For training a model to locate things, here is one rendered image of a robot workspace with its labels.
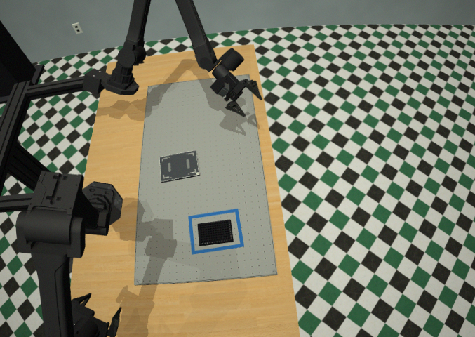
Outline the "blue tape rectangle outline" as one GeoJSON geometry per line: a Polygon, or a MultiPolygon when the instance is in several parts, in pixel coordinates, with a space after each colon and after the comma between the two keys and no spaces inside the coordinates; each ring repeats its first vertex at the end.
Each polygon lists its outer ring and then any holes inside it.
{"type": "Polygon", "coordinates": [[[188,216],[188,219],[189,219],[189,233],[190,233],[192,254],[207,253],[207,252],[212,252],[212,251],[221,251],[221,250],[226,250],[226,249],[234,249],[234,248],[244,247],[243,235],[242,235],[242,231],[241,231],[241,223],[240,223],[239,210],[238,209],[231,209],[231,210],[226,210],[226,211],[218,211],[218,212],[204,213],[204,214],[199,214],[199,215],[194,215],[194,216],[188,216]],[[239,231],[240,244],[195,251],[192,219],[193,218],[206,217],[206,216],[220,215],[220,214],[224,214],[224,213],[233,213],[233,212],[235,212],[235,214],[236,214],[236,221],[237,221],[237,227],[238,227],[238,231],[239,231]]]}

